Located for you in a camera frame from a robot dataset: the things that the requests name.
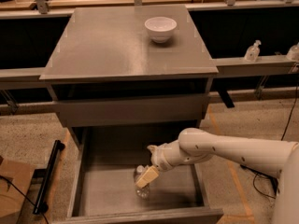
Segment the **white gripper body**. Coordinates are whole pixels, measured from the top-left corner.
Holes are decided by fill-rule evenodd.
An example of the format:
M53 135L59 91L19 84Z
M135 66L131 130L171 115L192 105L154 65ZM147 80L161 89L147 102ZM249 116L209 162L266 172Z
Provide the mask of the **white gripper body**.
M189 155L180 148L178 140L159 146L148 145L151 153L150 161L160 172L169 171L179 165L186 164Z

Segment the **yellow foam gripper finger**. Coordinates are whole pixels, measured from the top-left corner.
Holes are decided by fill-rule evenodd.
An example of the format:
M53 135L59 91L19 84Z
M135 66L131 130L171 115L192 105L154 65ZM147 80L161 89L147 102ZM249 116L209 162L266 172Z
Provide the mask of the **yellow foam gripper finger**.
M135 185L142 189L146 187L150 182L159 176L159 171L155 166L142 166L139 165L136 168L137 178Z

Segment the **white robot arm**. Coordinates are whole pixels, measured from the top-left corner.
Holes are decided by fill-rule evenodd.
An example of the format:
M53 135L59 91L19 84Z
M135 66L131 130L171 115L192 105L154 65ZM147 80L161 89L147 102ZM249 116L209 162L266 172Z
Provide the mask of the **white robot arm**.
M135 181L146 187L179 165L194 164L215 155L234 161L278 180L272 224L299 224L299 143L223 136L197 128L180 132L178 139L159 146L149 145L151 165Z

